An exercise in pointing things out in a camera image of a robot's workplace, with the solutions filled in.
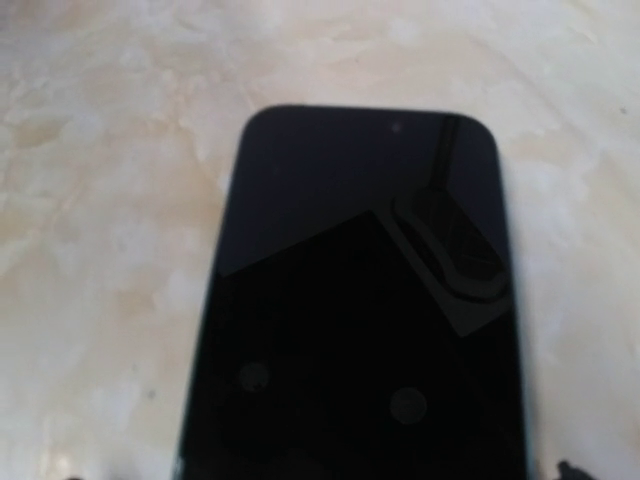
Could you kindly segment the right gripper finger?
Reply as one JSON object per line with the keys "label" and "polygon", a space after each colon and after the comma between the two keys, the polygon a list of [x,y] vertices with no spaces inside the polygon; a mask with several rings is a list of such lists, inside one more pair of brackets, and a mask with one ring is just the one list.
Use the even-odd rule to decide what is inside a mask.
{"label": "right gripper finger", "polygon": [[557,464],[558,480],[596,480],[591,474],[585,470],[570,464],[563,460]]}

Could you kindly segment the teal phone diagonal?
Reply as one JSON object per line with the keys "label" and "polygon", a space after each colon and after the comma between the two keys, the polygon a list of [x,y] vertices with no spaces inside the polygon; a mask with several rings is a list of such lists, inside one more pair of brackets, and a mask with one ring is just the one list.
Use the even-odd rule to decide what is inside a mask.
{"label": "teal phone diagonal", "polygon": [[497,146],[448,112],[246,124],[178,479],[528,479]]}

